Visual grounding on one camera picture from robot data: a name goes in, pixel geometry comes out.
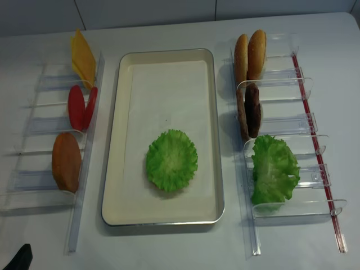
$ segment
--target cheese slice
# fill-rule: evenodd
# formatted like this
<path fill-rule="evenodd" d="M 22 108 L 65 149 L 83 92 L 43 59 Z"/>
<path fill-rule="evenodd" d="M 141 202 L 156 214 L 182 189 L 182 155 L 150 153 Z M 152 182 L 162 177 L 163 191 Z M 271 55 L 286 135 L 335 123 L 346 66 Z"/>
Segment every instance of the cheese slice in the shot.
<path fill-rule="evenodd" d="M 71 38 L 71 59 L 73 70 L 79 75 L 84 86 L 91 90 L 95 83 L 96 62 L 91 49 L 80 30 Z"/>

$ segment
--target white table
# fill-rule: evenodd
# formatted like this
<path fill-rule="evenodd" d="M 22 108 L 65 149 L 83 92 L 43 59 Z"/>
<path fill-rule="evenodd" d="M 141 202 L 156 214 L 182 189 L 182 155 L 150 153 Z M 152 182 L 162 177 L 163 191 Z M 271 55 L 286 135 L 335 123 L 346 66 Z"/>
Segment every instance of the white table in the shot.
<path fill-rule="evenodd" d="M 141 235 L 136 228 L 108 228 L 100 216 L 104 176 L 102 165 L 113 89 L 121 57 L 128 52 L 207 48 L 214 55 L 217 91 L 227 84 L 228 74 L 219 74 L 229 56 L 230 40 L 243 32 L 264 29 L 267 33 L 298 33 L 298 59 L 305 76 L 314 79 L 309 100 L 319 134 L 330 141 L 324 154 L 335 198 L 345 198 L 348 206 L 339 221 L 349 252 L 339 254 L 331 221 L 326 224 L 262 228 L 262 255 L 248 257 L 244 243 L 240 206 L 236 191 L 235 166 L 223 157 L 226 209 L 222 219 L 208 232 L 180 232 L 157 228 Z M 31 80 L 28 63 L 32 50 L 46 50 L 69 33 L 0 38 L 0 125 L 9 121 L 21 91 L 14 85 Z M 105 71 L 93 144 L 77 252 L 64 256 L 68 211 L 0 217 L 0 267 L 10 261 L 20 246 L 31 243 L 34 259 L 31 269 L 356 269 L 359 267 L 360 233 L 360 32 L 347 13 L 269 17 L 198 24 L 145 28 L 107 29 L 85 32 L 105 57 Z M 218 113 L 228 111 L 218 96 Z M 6 132 L 1 133 L 1 149 Z M 220 146 L 229 148 L 220 132 Z M 1 162 L 1 180 L 11 164 Z"/>

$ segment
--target red tomato slice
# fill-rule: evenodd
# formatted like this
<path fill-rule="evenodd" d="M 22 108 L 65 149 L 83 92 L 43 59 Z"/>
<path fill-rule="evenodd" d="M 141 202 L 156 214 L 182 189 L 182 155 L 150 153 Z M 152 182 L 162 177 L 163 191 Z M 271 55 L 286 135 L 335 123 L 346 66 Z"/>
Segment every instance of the red tomato slice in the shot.
<path fill-rule="evenodd" d="M 69 120 L 73 129 L 82 131 L 85 114 L 85 100 L 80 86 L 74 85 L 71 88 L 69 99 L 67 100 L 67 109 L 69 110 Z"/>
<path fill-rule="evenodd" d="M 97 97 L 97 87 L 93 87 L 90 92 L 88 105 L 86 106 L 85 109 L 84 125 L 83 125 L 84 129 L 87 129 L 90 125 L 90 121 L 95 109 L 96 97 Z"/>

